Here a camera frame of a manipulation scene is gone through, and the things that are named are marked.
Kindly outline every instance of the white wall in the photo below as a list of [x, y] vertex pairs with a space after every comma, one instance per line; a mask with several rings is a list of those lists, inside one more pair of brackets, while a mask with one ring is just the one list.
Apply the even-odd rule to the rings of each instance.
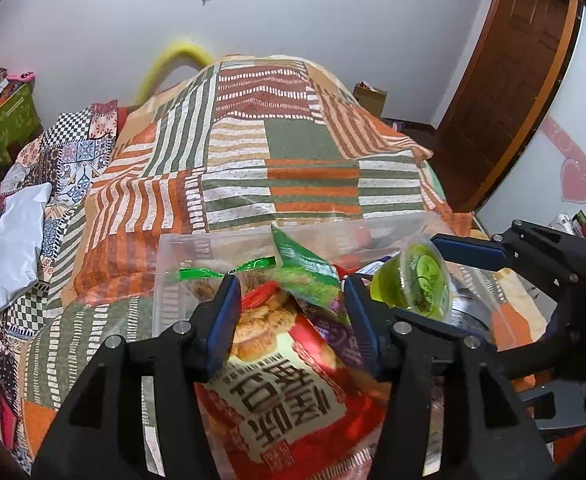
[[[548, 114], [586, 154], [586, 10], [564, 81]], [[477, 216], [489, 233], [503, 232], [515, 218], [547, 225], [559, 213], [574, 215], [586, 205], [562, 202], [560, 169], [565, 157], [537, 132]]]
[[131, 104], [155, 56], [186, 38], [211, 54], [308, 57], [347, 87], [388, 89], [385, 115], [428, 123], [480, 0], [1, 0], [0, 64], [37, 74], [45, 126]]
[[460, 56], [457, 60], [457, 65], [455, 66], [453, 74], [448, 82], [448, 86], [446, 86], [446, 89], [444, 90], [444, 95], [442, 96], [442, 99], [439, 102], [435, 113], [433, 113], [433, 117], [431, 118], [431, 124], [435, 129], [437, 129], [439, 127], [439, 123], [442, 122], [444, 114], [453, 100], [455, 91], [457, 91], [457, 87], [459, 86], [459, 83], [464, 76], [468, 62], [471, 60], [471, 56], [473, 56], [473, 51], [475, 50], [477, 40], [480, 39], [480, 34], [482, 33], [482, 28], [484, 27], [484, 22], [486, 21], [486, 15], [489, 12], [491, 2], [492, 0], [480, 0], [480, 3], [477, 7], [477, 12], [475, 13], [473, 24], [471, 25], [471, 30], [469, 31], [468, 37], [466, 39], [466, 44], [460, 53]]

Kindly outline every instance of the cardboard box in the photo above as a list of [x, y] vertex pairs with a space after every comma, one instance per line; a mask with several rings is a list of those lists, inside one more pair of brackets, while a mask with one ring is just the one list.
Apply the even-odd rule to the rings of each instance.
[[362, 108], [371, 112], [371, 115], [377, 118], [382, 116], [384, 103], [387, 100], [387, 92], [377, 88], [371, 90], [358, 84], [353, 89], [353, 97], [358, 100]]

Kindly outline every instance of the striped blanket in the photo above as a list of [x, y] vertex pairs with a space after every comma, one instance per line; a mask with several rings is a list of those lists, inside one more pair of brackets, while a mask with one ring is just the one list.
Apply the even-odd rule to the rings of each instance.
[[[468, 235], [471, 217], [452, 213], [438, 194], [430, 155], [303, 59], [228, 57], [151, 98], [128, 117], [112, 161], [62, 235], [49, 304], [64, 312], [22, 350], [30, 455], [106, 336], [151, 335], [161, 234], [427, 209]], [[496, 277], [473, 279], [487, 284], [509, 322], [524, 323], [520, 343], [538, 336]], [[152, 387], [143, 386], [147, 462], [160, 470]]]
[[[112, 101], [61, 114], [51, 128], [20, 151], [1, 183], [5, 196], [45, 182], [52, 186], [44, 211], [38, 282], [0, 312], [0, 387], [18, 416], [21, 406], [16, 375], [20, 350], [25, 340], [33, 338], [62, 312], [58, 298], [66, 283], [61, 268], [68, 252], [61, 253], [60, 246], [69, 232], [70, 219], [84, 212], [87, 189], [109, 164], [117, 133], [117, 110], [117, 101]], [[21, 422], [13, 453], [20, 463], [28, 464]]]

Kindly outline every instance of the green jelly cup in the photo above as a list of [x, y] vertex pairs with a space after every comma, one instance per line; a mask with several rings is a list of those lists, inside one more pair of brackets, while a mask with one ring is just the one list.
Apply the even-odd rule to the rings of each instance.
[[371, 281], [371, 298], [439, 321], [451, 311], [450, 275], [433, 243], [412, 238], [387, 260]]

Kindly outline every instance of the transparent plastic box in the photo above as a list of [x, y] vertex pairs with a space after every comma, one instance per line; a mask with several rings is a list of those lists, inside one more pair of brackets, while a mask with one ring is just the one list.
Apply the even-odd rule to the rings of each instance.
[[[345, 269], [363, 267], [395, 253], [414, 235], [422, 234], [430, 238], [437, 233], [452, 234], [448, 226], [433, 212], [303, 225], [279, 224], [278, 227], [324, 260]], [[178, 320], [188, 320], [198, 306], [199, 301], [187, 282], [177, 282], [176, 274], [179, 269], [205, 267], [226, 272], [266, 256], [278, 257], [269, 225], [198, 235], [162, 235], [157, 250], [152, 335], [158, 336]], [[448, 262], [447, 267], [458, 278], [464, 274], [456, 264]], [[492, 295], [487, 291], [482, 293], [476, 288], [474, 291], [479, 300], [492, 313], [497, 313], [508, 326]], [[515, 345], [513, 336], [512, 343], [506, 347]]]

